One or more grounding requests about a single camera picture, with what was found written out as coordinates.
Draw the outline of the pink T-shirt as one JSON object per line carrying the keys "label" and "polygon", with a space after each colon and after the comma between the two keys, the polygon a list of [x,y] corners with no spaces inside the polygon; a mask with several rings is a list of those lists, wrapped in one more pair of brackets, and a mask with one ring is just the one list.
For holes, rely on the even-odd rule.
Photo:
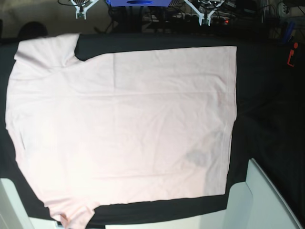
{"label": "pink T-shirt", "polygon": [[16,162],[50,216],[83,229],[99,206],[223,195],[237,48],[81,61],[78,39],[20,42],[8,81]]}

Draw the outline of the blue box with hole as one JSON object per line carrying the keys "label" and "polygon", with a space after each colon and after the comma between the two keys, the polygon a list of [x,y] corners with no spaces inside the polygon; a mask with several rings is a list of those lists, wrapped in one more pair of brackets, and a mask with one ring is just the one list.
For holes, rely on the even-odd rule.
{"label": "blue box with hole", "polygon": [[113,7],[121,6],[156,6],[168,7],[171,0],[106,0],[106,3]]}

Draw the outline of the orange black clamp right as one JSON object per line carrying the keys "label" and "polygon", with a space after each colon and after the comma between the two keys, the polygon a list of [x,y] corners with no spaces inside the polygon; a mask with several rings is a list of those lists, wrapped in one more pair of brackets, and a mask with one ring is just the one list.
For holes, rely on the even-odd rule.
{"label": "orange black clamp right", "polygon": [[297,54],[298,54],[298,46],[299,46],[298,43],[295,42],[293,44],[293,48],[289,52],[288,59],[287,59],[287,65],[290,67],[295,66],[295,62],[296,62],[296,58],[297,58]]}

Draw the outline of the black table cloth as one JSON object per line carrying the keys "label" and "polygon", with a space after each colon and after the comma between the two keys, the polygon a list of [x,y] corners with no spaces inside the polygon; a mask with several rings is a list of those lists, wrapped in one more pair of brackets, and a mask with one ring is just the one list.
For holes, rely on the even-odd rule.
{"label": "black table cloth", "polygon": [[[10,179],[30,217],[51,219],[21,174],[5,128],[9,74],[18,40],[0,45],[0,178]],[[237,119],[233,128],[228,188],[244,182],[248,160],[254,158],[270,177],[301,225],[305,227],[305,45],[299,44],[287,65],[292,44],[245,42],[225,38],[169,34],[81,35],[76,57],[115,52],[186,47],[237,46]],[[225,195],[195,199],[102,206],[89,227],[156,223],[224,210]]]}

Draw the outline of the white bin right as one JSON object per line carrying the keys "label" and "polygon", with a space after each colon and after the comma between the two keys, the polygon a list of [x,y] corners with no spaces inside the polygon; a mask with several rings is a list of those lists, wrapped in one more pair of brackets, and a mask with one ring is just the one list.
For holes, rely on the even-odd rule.
{"label": "white bin right", "polygon": [[224,229],[303,229],[275,185],[252,158],[246,181],[230,188]]}

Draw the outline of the white bin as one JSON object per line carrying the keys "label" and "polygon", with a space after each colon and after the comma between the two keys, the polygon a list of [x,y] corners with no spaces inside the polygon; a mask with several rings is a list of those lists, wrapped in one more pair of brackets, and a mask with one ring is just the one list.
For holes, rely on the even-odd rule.
{"label": "white bin", "polygon": [[303,229],[275,185],[252,158],[246,181],[230,188],[224,229]]}
{"label": "white bin", "polygon": [[0,227],[2,229],[59,229],[56,221],[30,218],[13,182],[0,180]]}

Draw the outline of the white bin left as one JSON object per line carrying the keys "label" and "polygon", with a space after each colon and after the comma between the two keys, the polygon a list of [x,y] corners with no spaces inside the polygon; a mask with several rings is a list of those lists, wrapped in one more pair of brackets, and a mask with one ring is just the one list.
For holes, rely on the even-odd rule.
{"label": "white bin left", "polygon": [[0,227],[2,229],[59,229],[56,221],[30,218],[13,182],[0,180]]}

